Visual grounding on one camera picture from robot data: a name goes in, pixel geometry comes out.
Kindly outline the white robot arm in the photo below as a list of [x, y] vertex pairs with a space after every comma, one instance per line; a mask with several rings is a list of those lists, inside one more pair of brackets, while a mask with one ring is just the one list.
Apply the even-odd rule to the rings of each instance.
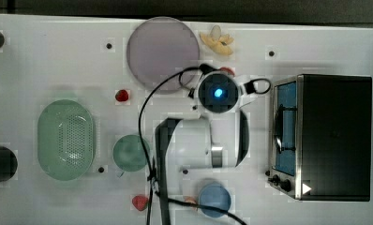
[[162, 225], [171, 225], [170, 197], [182, 193], [184, 171], [235, 168], [246, 157], [249, 125], [241, 110], [248, 98], [244, 81], [221, 70], [201, 76], [188, 93], [198, 117], [169, 117], [156, 127]]

